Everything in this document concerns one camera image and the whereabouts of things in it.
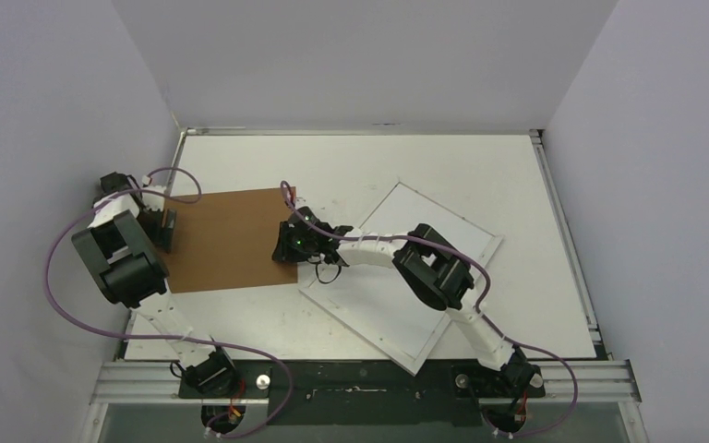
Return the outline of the white brown backing board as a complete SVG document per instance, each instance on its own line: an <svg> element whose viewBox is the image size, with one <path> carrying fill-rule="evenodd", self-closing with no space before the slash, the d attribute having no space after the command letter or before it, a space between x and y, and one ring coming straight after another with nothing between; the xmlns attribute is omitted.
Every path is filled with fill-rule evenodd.
<svg viewBox="0 0 709 443"><path fill-rule="evenodd" d="M162 255L172 293L296 283L295 264L271 259L290 211L278 188L205 194L176 211L172 250Z"/></svg>

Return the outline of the white picture frame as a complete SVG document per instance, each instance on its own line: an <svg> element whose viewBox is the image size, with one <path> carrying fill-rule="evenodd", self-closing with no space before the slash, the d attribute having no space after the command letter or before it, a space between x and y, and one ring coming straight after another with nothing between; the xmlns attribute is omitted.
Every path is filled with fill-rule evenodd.
<svg viewBox="0 0 709 443"><path fill-rule="evenodd" d="M414 228L427 222L451 236L462 252L485 266L501 239L464 220L418 191L398 183L365 218L362 242L349 242L342 276L330 281L333 269L322 271L322 279L310 278L299 291L346 328L384 352L395 364L416 375L446 328L453 324L468 340L477 362L499 371L513 350L502 334L493 330L475 312L475 299L486 288L485 277L469 269L465 278L472 285L463 292L459 309L441 310L426 305L391 265L392 252L400 246L381 238L400 228Z"/></svg>

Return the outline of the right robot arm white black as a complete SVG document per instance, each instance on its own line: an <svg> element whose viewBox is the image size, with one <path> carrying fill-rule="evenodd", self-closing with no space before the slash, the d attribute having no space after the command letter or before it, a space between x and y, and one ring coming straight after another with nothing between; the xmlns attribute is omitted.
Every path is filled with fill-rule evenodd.
<svg viewBox="0 0 709 443"><path fill-rule="evenodd" d="M471 273L475 263L428 224L420 223L407 233L368 233L348 225L332 227L302 207L280 223L272 258L280 263L315 258L339 268L394 269L420 302L451 318L486 369L491 392L521 396L544 385L539 367L528 361L521 347L486 320L480 308L465 301L475 289Z"/></svg>

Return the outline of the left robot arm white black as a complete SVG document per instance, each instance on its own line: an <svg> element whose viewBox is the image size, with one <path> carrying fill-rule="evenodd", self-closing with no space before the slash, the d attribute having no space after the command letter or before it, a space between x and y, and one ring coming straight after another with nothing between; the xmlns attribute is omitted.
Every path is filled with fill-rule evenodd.
<svg viewBox="0 0 709 443"><path fill-rule="evenodd" d="M200 395L223 398L239 374L209 334L196 329L170 292L162 254L171 252L177 212L165 206L165 189L150 177L109 173L88 226L72 244L105 299L147 320L173 350L183 385Z"/></svg>

